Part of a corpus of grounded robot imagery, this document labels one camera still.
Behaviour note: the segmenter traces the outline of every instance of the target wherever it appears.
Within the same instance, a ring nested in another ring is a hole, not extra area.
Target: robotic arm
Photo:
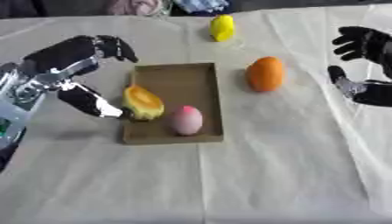
[[[2,151],[18,147],[26,124],[48,92],[57,92],[60,100],[91,116],[131,118],[131,111],[110,105],[91,88],[73,81],[75,75],[98,69],[100,59],[111,57],[138,61],[120,38],[77,36],[27,55],[20,65],[0,66],[0,171],[8,157]]]
[[[383,32],[359,27],[341,27],[340,37],[332,43],[339,46],[334,52],[344,61],[364,58],[382,66],[384,74],[392,79],[392,38]],[[329,66],[331,82],[354,102],[392,107],[392,82],[380,80],[351,81],[339,66]]]

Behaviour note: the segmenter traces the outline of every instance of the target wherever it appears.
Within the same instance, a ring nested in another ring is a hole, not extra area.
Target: plastic fruit
[[[230,39],[235,34],[235,22],[233,17],[229,15],[221,15],[211,21],[211,35],[218,41]]]
[[[261,58],[248,67],[246,78],[257,92],[276,90],[284,80],[284,65],[275,57]]]
[[[200,111],[191,106],[178,108],[172,114],[171,126],[181,136],[196,134],[203,125],[203,116]]]
[[[165,111],[165,105],[159,97],[137,85],[124,90],[122,105],[132,110],[136,120],[152,120]]]

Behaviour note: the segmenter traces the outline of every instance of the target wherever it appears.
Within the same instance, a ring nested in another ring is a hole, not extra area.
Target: cardboard tray
[[[125,121],[126,144],[181,144],[223,140],[221,105],[214,63],[137,66],[131,78],[164,102],[164,115],[150,122]],[[195,136],[178,136],[169,127],[172,112],[185,105],[203,115],[203,127]]]

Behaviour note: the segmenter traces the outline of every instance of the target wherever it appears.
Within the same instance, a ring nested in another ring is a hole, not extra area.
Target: white surface
[[[73,35],[118,35],[145,65],[213,61],[224,143],[124,146],[119,123],[54,96],[0,176],[1,223],[379,223],[392,209],[392,112],[354,105],[327,79],[381,78],[340,63],[342,25],[392,28],[392,5],[262,10],[234,15],[236,36],[208,37],[209,18],[69,17],[0,21],[0,61]],[[263,56],[286,65],[284,86],[249,92],[243,70]],[[83,82],[121,97],[129,63],[102,63]]]

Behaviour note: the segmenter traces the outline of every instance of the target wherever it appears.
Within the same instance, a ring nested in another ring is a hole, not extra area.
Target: green circuit board
[[[5,131],[10,127],[11,122],[7,119],[0,118],[0,137],[5,135]]]

